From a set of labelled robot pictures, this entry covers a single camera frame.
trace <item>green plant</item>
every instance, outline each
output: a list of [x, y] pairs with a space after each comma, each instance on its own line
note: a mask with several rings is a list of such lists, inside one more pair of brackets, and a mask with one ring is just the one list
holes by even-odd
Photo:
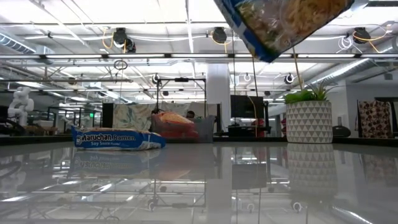
[[296, 103], [301, 101], [328, 101], [326, 97], [329, 90], [325, 88], [325, 84], [322, 81], [319, 85], [309, 84], [310, 90], [302, 90], [297, 93], [289, 93], [285, 95], [285, 103]]

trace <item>reflective floor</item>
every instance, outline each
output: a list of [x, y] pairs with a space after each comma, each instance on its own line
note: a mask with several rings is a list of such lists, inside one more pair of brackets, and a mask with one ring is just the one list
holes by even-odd
[[[350, 152], [358, 150], [369, 153]], [[395, 224], [398, 153], [379, 151], [282, 142], [0, 147], [0, 223]]]

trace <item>geometric patterned planter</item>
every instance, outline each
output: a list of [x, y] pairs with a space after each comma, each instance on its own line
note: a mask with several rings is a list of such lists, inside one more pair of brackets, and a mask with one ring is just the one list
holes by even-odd
[[286, 135], [288, 142], [331, 143], [331, 103], [302, 101], [287, 104]]
[[290, 188], [296, 194], [333, 197], [337, 174], [332, 144], [288, 143]]

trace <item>potted plant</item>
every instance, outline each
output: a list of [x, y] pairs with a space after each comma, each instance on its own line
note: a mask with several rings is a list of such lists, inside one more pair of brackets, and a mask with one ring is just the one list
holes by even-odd
[[308, 85], [310, 90], [285, 96], [287, 141], [296, 143], [331, 143], [331, 103], [323, 82]]

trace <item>white ceiling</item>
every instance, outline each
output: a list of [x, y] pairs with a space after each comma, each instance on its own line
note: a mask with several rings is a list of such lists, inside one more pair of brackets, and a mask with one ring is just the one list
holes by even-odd
[[[128, 35], [141, 37], [134, 39], [137, 46], [137, 53], [248, 53], [241, 40], [234, 41], [233, 44], [215, 44], [206, 33], [210, 33], [216, 26], [226, 28], [226, 33], [231, 37], [232, 31], [228, 27], [223, 15], [218, 10], [213, 0], [189, 0], [190, 23], [187, 24], [187, 11], [185, 0], [45, 0], [42, 1], [45, 9], [54, 15], [67, 28], [57, 24], [57, 21], [44, 11], [40, 10], [29, 0], [1, 0], [0, 1], [0, 28], [10, 34], [14, 34], [18, 39], [24, 40], [25, 44], [39, 44], [51, 48], [56, 54], [93, 54], [101, 53], [105, 49], [100, 38], [103, 35], [111, 35], [117, 27], [125, 27]], [[347, 32], [352, 33], [354, 27], [365, 27], [371, 32], [373, 37], [381, 36], [385, 33], [384, 27], [387, 21], [398, 20], [395, 7], [366, 7], [354, 13], [347, 12], [339, 18], [331, 21], [325, 27], [316, 31], [307, 40], [298, 44], [295, 49], [297, 53], [335, 53], [340, 50], [338, 42], [340, 39], [313, 40], [314, 37], [339, 37]], [[98, 40], [86, 40], [88, 45], [83, 45], [78, 40], [49, 39], [46, 37], [48, 32], [53, 36], [71, 38], [70, 29], [79, 38], [95, 38]], [[188, 31], [191, 29], [193, 36], [193, 48], [190, 48]], [[386, 35], [390, 37], [398, 30], [398, 26], [392, 25], [389, 29], [393, 32]], [[178, 41], [148, 41], [148, 38], [184, 38]], [[105, 40], [106, 44], [111, 43], [110, 39]], [[370, 48], [369, 44], [356, 45], [359, 50], [365, 51]], [[106, 49], [109, 53], [120, 53], [121, 49], [115, 46]], [[15, 54], [16, 52], [0, 47], [0, 54]], [[164, 77], [191, 77], [193, 75], [193, 64], [190, 62], [178, 62], [172, 66], [136, 66], [135, 69], [128, 68], [124, 75], [134, 80], [134, 83], [103, 83], [107, 88], [149, 88], [151, 75], [158, 73]], [[195, 62], [196, 76], [206, 75], [207, 62]], [[329, 67], [329, 64], [322, 64], [314, 67], [315, 63], [299, 63], [298, 69], [303, 75], [304, 80], [310, 77], [307, 74], [314, 74], [317, 71]], [[29, 70], [44, 75], [43, 68], [28, 68]], [[294, 63], [272, 63], [266, 64], [256, 62], [254, 65], [257, 84], [259, 87], [281, 88], [285, 86], [283, 74], [295, 74]], [[229, 63], [230, 73], [233, 74], [233, 64]], [[146, 81], [138, 78], [141, 73]], [[53, 77], [66, 78], [71, 76], [84, 78], [109, 78], [108, 71], [104, 67], [67, 67]], [[252, 81], [245, 81], [244, 76], [248, 73], [253, 74], [252, 63], [235, 63], [235, 74], [239, 75], [238, 87], [252, 87]], [[368, 82], [383, 82], [381, 78], [370, 79]], [[81, 88], [80, 86], [69, 86], [67, 88]], [[191, 88], [194, 84], [184, 84], [184, 87]], [[143, 95], [143, 93], [123, 93], [124, 96]]]

